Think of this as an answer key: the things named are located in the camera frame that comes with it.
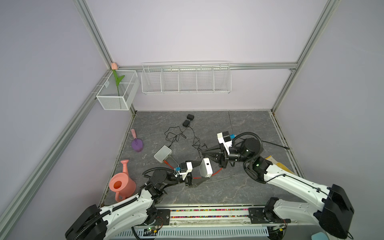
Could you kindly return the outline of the black power adapter far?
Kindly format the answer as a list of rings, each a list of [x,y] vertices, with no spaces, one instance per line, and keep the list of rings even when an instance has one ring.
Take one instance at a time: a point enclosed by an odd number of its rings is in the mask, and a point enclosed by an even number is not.
[[[188,119],[189,121],[193,121],[194,118],[195,118],[194,115],[191,115],[191,114],[188,114],[188,115],[187,115],[187,119]]]

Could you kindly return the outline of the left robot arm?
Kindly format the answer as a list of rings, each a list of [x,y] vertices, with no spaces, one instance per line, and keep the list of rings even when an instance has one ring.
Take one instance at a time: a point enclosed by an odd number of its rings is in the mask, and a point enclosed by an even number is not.
[[[184,183],[197,187],[213,174],[209,159],[187,161],[177,168],[156,167],[143,172],[147,182],[140,191],[117,204],[98,208],[88,207],[66,231],[67,240],[109,240],[120,232],[141,225],[151,224],[157,215],[157,204],[169,186]]]

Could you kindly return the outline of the yellow work glove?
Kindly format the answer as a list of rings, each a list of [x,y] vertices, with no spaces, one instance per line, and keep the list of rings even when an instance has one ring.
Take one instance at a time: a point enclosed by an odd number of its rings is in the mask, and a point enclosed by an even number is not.
[[[274,165],[277,165],[279,168],[281,168],[282,170],[286,171],[286,172],[289,172],[291,174],[295,174],[294,172],[292,172],[289,168],[287,168],[284,164],[276,161],[272,156],[268,156],[266,158],[266,160],[272,162]]]

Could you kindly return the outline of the artificial tulip flower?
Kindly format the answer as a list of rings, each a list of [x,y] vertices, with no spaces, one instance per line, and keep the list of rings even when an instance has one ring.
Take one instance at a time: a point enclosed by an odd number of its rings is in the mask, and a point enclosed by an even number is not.
[[[118,96],[120,96],[119,85],[120,85],[121,81],[125,78],[125,75],[122,75],[122,76],[118,75],[117,70],[119,69],[119,67],[116,63],[111,63],[111,69],[112,69],[112,72],[113,72],[113,75],[115,78]]]

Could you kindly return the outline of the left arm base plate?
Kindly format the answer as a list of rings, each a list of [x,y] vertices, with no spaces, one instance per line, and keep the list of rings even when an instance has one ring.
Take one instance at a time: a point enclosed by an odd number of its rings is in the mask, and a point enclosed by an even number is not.
[[[157,226],[168,226],[171,220],[170,209],[157,209],[150,208],[147,210],[147,218],[144,221],[145,225],[157,225]]]

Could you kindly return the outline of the pink watering can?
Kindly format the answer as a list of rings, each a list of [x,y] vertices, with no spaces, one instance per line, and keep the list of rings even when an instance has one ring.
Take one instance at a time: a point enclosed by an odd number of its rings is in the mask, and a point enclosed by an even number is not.
[[[110,182],[109,188],[115,193],[115,201],[121,202],[131,197],[136,191],[136,183],[130,178],[128,171],[129,160],[121,161],[123,165],[123,171],[114,175]]]

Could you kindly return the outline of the black power adapter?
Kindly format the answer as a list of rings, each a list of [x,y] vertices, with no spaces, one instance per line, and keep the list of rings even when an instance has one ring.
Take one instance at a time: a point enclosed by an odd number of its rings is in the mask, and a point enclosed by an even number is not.
[[[183,127],[185,127],[185,128],[189,127],[190,124],[191,124],[191,122],[190,122],[189,120],[185,120],[185,121],[182,123]]]
[[[187,119],[188,119],[189,121],[193,121],[194,118],[195,118],[194,115],[191,115],[191,114],[188,114],[188,115],[187,115]]]

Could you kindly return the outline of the black power adapter near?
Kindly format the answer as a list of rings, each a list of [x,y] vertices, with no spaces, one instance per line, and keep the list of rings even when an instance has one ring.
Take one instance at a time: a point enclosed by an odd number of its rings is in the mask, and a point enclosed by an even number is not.
[[[185,121],[182,123],[183,127],[185,127],[185,128],[189,127],[190,124],[191,124],[191,122],[190,122],[189,120],[185,120]]]

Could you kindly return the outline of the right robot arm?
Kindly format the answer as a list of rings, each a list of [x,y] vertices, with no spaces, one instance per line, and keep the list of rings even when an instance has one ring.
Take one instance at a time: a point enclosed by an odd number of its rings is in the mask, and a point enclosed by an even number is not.
[[[320,226],[335,238],[353,238],[350,226],[355,210],[342,187],[311,182],[263,158],[264,141],[255,133],[244,132],[232,138],[228,132],[223,132],[218,133],[217,138],[218,145],[202,152],[204,158],[214,161],[222,169],[241,162],[252,180],[281,188],[304,201],[270,198],[264,208],[268,221],[303,221]]]

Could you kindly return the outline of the white mesh box basket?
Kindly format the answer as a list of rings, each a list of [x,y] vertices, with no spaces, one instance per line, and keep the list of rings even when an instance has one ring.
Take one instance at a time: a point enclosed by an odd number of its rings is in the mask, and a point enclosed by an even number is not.
[[[129,111],[139,86],[136,71],[112,70],[96,97],[104,110]]]

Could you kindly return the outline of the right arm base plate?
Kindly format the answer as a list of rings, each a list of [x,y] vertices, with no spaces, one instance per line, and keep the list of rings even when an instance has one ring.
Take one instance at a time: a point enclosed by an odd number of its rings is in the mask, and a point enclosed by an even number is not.
[[[252,224],[289,224],[290,219],[282,219],[278,217],[273,210],[265,210],[264,208],[249,208],[249,219]]]

